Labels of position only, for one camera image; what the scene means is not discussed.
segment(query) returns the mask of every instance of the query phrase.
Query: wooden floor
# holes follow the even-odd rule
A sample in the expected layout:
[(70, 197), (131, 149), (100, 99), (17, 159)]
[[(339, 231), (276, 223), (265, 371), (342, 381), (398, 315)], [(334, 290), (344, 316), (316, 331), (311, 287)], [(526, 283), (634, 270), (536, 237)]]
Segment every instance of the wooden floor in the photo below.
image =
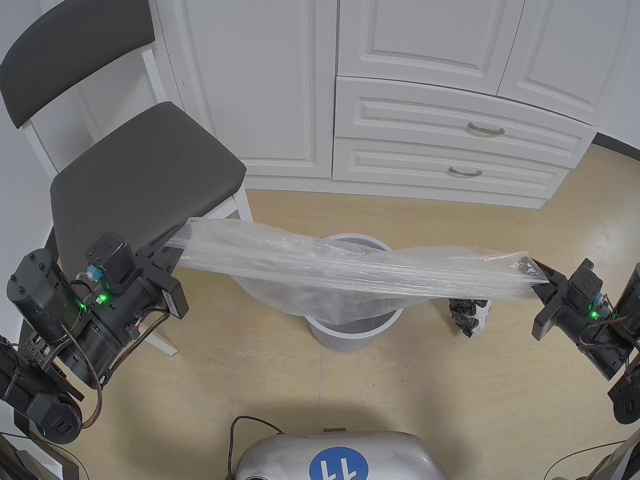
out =
[[(640, 260), (640, 163), (591, 146), (541, 210), (373, 196), (250, 191), (257, 222), (311, 236), (368, 234), (392, 248), (528, 250), (570, 275), (595, 262), (616, 301)], [(229, 277), (178, 268), (190, 311), (143, 344), (105, 391), (102, 415), (69, 446), (92, 480), (219, 479), (236, 415), (287, 433), (323, 428), (415, 434), (455, 480), (541, 479), (565, 454), (626, 439), (611, 387), (558, 329), (531, 336), (535, 301), (495, 302), (466, 338), (444, 301), (408, 309), (354, 353), (323, 348), (302, 318), (264, 306)], [(95, 396), (83, 409), (89, 414)], [(269, 435), (236, 431), (236, 458)], [(549, 478), (585, 476), (612, 448), (565, 460)]]

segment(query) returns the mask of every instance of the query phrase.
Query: chair backrest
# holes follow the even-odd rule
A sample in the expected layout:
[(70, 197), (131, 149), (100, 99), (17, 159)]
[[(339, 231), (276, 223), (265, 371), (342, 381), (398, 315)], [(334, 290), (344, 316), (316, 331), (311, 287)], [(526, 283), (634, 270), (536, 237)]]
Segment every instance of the chair backrest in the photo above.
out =
[(0, 93), (20, 128), (108, 63), (155, 40), (148, 0), (64, 0), (16, 40), (0, 64)]

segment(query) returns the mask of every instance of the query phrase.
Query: drawer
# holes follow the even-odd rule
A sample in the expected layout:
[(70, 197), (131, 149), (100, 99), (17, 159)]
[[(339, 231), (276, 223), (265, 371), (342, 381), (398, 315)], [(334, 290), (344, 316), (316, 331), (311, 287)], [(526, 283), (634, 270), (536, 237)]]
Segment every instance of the drawer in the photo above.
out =
[(495, 96), (390, 80), (337, 79), (338, 137), (448, 146), (573, 168), (595, 133), (580, 121)]
[(567, 172), (553, 164), (459, 148), (342, 137), (333, 141), (334, 180), (548, 199)]

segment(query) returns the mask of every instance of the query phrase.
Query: white logo symbol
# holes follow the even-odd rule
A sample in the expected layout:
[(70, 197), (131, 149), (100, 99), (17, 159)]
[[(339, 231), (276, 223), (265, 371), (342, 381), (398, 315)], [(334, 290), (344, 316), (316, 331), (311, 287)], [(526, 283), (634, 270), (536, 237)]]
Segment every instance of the white logo symbol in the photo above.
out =
[[(340, 459), (340, 464), (342, 466), (342, 480), (351, 480), (354, 476), (356, 476), (356, 471), (352, 471), (349, 473), (349, 466), (347, 464), (347, 459), (342, 457)], [(322, 480), (335, 480), (337, 474), (334, 473), (329, 476), (329, 471), (326, 468), (326, 460), (320, 462), (320, 468), (322, 469)]]

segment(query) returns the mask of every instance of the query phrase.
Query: chair seat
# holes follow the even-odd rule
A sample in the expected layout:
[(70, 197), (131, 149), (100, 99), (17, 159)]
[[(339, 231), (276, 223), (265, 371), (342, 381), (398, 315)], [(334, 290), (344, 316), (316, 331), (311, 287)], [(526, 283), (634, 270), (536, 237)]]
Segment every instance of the chair seat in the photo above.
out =
[(74, 278), (105, 231), (133, 251), (237, 192), (246, 167), (171, 102), (155, 105), (78, 156), (51, 184), (60, 263)]

